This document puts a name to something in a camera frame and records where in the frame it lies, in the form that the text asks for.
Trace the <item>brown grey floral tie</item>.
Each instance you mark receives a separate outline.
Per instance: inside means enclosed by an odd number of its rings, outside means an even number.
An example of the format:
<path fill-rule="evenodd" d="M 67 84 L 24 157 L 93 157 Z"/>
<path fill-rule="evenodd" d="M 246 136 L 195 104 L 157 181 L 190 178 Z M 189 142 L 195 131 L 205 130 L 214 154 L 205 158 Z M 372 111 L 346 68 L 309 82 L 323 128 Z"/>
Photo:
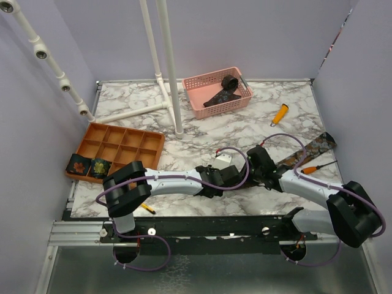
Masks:
<path fill-rule="evenodd" d="M 300 165 L 306 164 L 309 161 L 321 156 L 322 154 L 326 153 L 327 151 L 336 147 L 337 144 L 334 138 L 328 133 L 324 132 L 315 139 L 313 139 L 310 143 L 308 143 L 304 148 L 306 150 L 306 157 L 300 163 Z M 279 165 L 287 165 L 292 169 L 301 159 L 303 155 L 302 150 L 298 150 L 297 152 L 291 154 L 290 156 L 282 159 L 278 163 L 275 163 L 277 166 Z M 247 184 L 246 182 L 241 186 L 241 188 L 245 187 L 254 187 L 251 184 Z"/>

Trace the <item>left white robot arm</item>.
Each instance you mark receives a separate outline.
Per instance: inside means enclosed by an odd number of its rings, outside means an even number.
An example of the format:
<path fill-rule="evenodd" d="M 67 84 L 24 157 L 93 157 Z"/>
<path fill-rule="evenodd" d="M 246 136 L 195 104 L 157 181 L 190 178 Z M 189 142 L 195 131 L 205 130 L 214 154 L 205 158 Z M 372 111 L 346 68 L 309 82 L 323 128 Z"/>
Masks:
<path fill-rule="evenodd" d="M 134 211 L 149 197 L 169 194 L 221 196 L 225 190 L 241 187 L 248 173 L 248 167 L 245 173 L 240 173 L 234 165 L 222 170 L 200 165 L 188 171 L 159 171 L 135 161 L 104 178 L 102 197 L 115 224 L 114 234 L 126 242 L 135 236 Z"/>

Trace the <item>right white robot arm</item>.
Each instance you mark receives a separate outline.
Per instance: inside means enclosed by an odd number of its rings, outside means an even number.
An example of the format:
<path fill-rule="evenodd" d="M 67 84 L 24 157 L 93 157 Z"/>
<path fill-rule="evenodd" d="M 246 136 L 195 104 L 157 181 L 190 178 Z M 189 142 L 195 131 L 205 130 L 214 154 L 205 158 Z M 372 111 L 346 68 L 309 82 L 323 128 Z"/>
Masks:
<path fill-rule="evenodd" d="M 294 169 L 276 166 L 265 148 L 257 145 L 247 152 L 247 181 L 266 189 L 293 194 L 321 206 L 322 210 L 300 208 L 288 214 L 281 225 L 287 239 L 314 232 L 337 236 L 350 247 L 360 247 L 383 227 L 380 213 L 363 187 L 354 181 L 346 185 L 329 184 Z"/>

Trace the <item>pink perforated plastic basket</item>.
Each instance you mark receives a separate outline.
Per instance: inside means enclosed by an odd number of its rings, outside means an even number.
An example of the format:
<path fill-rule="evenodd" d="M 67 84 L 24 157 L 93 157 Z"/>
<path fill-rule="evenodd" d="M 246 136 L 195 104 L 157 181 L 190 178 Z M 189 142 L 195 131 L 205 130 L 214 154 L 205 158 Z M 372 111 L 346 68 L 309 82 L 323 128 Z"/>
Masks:
<path fill-rule="evenodd" d="M 185 78 L 182 86 L 196 119 L 244 108 L 253 96 L 237 67 Z"/>

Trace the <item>dark blue-flowered tie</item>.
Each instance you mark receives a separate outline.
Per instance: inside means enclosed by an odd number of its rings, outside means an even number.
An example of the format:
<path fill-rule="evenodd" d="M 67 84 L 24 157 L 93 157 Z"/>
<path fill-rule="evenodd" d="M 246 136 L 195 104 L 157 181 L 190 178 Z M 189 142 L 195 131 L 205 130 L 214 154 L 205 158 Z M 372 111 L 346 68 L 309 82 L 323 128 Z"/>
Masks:
<path fill-rule="evenodd" d="M 215 105 L 231 102 L 241 98 L 240 95 L 235 94 L 238 88 L 239 81 L 233 75 L 227 75 L 221 81 L 222 89 L 214 95 L 209 101 L 203 104 L 204 107 L 212 107 Z"/>

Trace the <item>wooden compartment tray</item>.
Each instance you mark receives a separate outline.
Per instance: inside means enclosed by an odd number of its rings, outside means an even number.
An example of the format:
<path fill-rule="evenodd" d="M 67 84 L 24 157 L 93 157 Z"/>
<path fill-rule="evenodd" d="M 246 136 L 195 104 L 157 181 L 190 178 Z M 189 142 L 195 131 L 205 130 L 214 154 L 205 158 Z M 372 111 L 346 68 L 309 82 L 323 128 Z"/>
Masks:
<path fill-rule="evenodd" d="M 146 168 L 156 168 L 163 150 L 165 135 L 158 132 L 130 129 L 106 124 L 91 123 L 74 154 L 83 157 L 103 158 L 111 162 L 108 175 L 118 171 L 132 161 L 139 160 Z M 102 179 L 73 175 L 72 179 L 101 183 Z"/>

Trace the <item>navy yellow-flower rolled tie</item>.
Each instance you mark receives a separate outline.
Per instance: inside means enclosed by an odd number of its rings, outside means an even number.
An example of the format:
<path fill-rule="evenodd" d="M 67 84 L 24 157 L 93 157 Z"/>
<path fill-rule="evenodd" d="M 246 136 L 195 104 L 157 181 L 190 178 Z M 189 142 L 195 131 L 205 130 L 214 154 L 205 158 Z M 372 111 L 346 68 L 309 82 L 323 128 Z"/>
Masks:
<path fill-rule="evenodd" d="M 91 161 L 89 176 L 96 179 L 103 179 L 108 175 L 110 167 L 110 161 L 103 158 L 93 158 Z"/>

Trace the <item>black orange-flower rolled tie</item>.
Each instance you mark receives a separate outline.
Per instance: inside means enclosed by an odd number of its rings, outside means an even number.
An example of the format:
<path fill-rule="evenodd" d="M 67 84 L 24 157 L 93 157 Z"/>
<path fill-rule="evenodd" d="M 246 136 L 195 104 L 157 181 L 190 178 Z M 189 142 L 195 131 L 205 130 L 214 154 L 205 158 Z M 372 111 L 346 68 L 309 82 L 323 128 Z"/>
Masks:
<path fill-rule="evenodd" d="M 73 175 L 86 176 L 91 166 L 91 159 L 79 154 L 72 154 L 67 164 L 66 172 Z"/>

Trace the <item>orange handled screwdriver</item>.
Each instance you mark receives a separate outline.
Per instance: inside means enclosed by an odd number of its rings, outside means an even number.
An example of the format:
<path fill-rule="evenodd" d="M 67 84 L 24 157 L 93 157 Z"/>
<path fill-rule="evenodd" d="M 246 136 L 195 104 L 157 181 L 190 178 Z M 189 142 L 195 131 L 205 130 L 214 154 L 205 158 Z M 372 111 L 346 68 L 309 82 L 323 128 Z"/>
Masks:
<path fill-rule="evenodd" d="M 319 170 L 319 169 L 321 169 L 321 168 L 323 168 L 323 167 L 329 166 L 329 165 L 334 164 L 334 163 L 336 163 L 336 160 L 335 160 L 335 161 L 332 161 L 332 162 L 329 162 L 329 163 L 327 163 L 327 164 L 322 164 L 322 165 L 316 165 L 316 166 L 307 167 L 307 168 L 302 169 L 302 170 L 301 170 L 301 173 L 302 173 L 302 174 L 305 174 L 305 175 L 309 175 L 309 174 L 314 173 L 314 172 L 316 172 L 317 170 Z"/>

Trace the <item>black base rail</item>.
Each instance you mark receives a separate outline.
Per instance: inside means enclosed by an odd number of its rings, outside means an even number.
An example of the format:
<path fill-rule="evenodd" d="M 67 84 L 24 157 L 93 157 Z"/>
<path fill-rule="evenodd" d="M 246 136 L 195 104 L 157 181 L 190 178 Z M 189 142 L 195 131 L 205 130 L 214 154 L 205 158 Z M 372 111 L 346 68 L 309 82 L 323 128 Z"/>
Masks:
<path fill-rule="evenodd" d="M 135 229 L 118 236 L 104 222 L 100 242 L 138 249 L 143 255 L 279 254 L 280 243 L 316 240 L 281 215 L 221 217 L 136 217 Z"/>

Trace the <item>yellow handled utility knife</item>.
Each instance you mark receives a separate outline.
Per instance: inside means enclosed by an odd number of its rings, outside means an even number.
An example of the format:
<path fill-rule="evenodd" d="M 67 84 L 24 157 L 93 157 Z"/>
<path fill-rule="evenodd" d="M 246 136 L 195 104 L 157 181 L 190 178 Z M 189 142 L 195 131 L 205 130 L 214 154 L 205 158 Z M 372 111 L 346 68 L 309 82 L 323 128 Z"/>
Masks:
<path fill-rule="evenodd" d="M 270 126 L 274 127 L 288 112 L 289 107 L 287 104 L 282 104 L 280 110 L 276 113 L 275 117 L 272 119 Z"/>

